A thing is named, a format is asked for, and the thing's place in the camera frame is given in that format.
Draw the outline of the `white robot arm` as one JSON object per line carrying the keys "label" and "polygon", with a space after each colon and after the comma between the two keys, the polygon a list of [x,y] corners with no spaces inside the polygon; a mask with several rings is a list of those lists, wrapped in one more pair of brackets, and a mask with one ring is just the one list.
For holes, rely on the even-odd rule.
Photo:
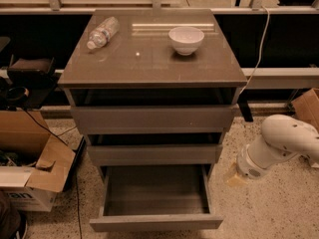
{"label": "white robot arm", "polygon": [[249,179],[264,177],[270,168],[295,156],[319,163],[319,133],[310,123],[273,115],[261,124],[260,135],[245,145],[224,174],[229,186],[242,186]]}

